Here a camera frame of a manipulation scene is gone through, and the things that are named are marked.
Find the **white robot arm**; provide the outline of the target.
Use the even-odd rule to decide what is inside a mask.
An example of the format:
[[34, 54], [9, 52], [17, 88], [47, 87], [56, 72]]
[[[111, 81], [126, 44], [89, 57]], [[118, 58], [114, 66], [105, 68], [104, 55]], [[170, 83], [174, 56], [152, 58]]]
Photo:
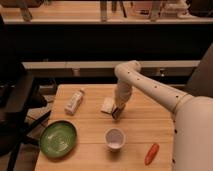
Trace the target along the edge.
[[132, 94], [132, 87], [166, 108], [174, 121], [172, 171], [213, 171], [213, 98], [193, 96], [140, 73], [138, 61], [120, 63], [114, 73], [117, 120]]

